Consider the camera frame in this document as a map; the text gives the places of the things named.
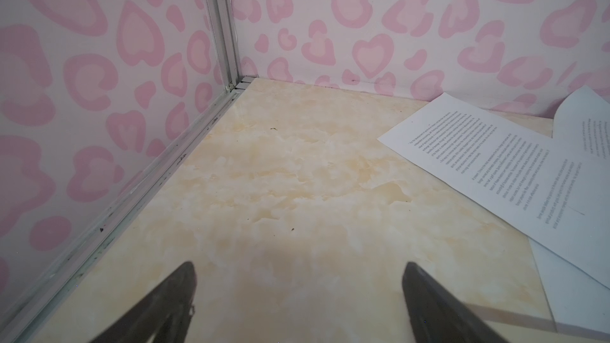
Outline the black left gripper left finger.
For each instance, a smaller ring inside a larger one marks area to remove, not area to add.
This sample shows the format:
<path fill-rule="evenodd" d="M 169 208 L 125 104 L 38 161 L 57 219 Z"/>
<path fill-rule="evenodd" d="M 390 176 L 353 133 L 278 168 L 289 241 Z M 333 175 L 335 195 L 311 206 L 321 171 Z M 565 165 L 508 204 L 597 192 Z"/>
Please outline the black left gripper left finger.
<path fill-rule="evenodd" d="M 92 341 L 184 342 L 196 287 L 195 266 L 186 261 Z"/>

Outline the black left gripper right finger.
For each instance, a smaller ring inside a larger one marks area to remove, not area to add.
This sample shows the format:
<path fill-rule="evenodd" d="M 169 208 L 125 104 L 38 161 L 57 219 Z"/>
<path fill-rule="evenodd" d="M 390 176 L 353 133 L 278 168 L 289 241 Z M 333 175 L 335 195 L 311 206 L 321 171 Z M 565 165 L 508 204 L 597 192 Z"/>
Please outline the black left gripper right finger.
<path fill-rule="evenodd" d="M 417 342 L 507 342 L 417 263 L 407 263 L 402 289 Z"/>

